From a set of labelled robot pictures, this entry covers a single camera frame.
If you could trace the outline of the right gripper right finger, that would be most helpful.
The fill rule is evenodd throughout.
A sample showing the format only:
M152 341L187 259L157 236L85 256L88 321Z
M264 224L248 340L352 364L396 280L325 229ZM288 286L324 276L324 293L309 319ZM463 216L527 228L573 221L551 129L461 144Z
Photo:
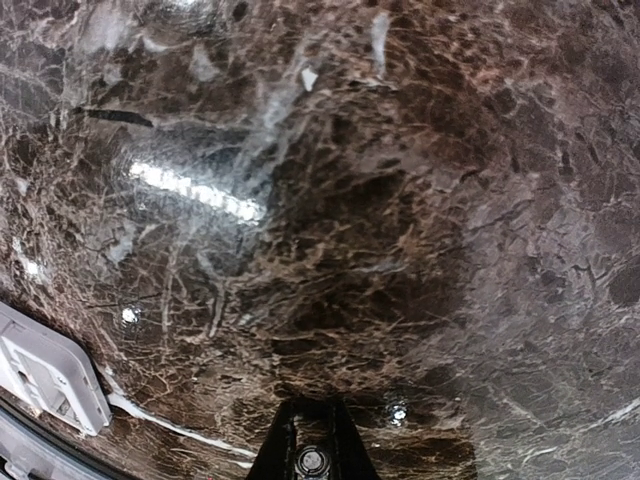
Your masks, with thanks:
M316 410L327 427L321 445L330 460L329 478L380 480L345 403L342 400L319 401Z

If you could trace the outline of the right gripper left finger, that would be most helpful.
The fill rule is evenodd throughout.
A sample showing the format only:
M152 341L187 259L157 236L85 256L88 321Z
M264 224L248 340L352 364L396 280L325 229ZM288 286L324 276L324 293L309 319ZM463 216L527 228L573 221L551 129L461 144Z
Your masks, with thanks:
M278 407L268 433L252 465L252 480L312 479L300 468L294 418L313 403L311 399L288 399Z

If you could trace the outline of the white remote control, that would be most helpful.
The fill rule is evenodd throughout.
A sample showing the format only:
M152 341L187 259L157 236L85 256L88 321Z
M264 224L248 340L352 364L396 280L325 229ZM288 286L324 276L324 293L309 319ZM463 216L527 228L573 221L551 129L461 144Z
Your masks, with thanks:
M1 305L1 387L86 435L96 436L111 423L84 350L6 304Z

